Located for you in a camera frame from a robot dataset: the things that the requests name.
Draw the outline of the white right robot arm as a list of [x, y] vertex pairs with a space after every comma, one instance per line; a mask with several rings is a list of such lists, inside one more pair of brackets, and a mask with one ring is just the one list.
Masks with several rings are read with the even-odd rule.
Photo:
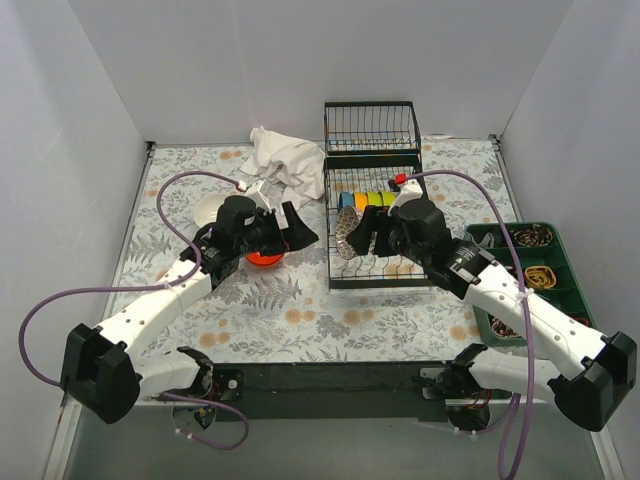
[[606, 335], [548, 303], [489, 252], [453, 237], [431, 201], [409, 200], [390, 211], [369, 206], [346, 241], [359, 255], [372, 251], [414, 262], [434, 285], [541, 347], [541, 360], [481, 345], [466, 348], [452, 364], [460, 395], [520, 393], [554, 404], [585, 430], [600, 431], [635, 386], [637, 344], [631, 337]]

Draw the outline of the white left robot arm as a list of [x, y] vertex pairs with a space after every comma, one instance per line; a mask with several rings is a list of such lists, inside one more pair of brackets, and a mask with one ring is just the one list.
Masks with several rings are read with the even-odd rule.
[[216, 219], [199, 229], [163, 284], [95, 327], [80, 324], [68, 335], [61, 389], [107, 424], [122, 419], [145, 397], [177, 394], [193, 400], [211, 395], [214, 364], [191, 347], [145, 361], [143, 351], [192, 304], [211, 294], [258, 253], [274, 256], [302, 250], [319, 237], [292, 203], [282, 206], [287, 226], [244, 196], [230, 196]]

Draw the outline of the dark patterned bowl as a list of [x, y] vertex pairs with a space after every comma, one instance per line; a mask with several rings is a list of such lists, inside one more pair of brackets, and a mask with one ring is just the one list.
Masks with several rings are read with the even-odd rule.
[[353, 246], [347, 241], [347, 236], [351, 234], [360, 224], [362, 212], [353, 206], [343, 207], [336, 223], [336, 249], [344, 260], [351, 260], [357, 253]]

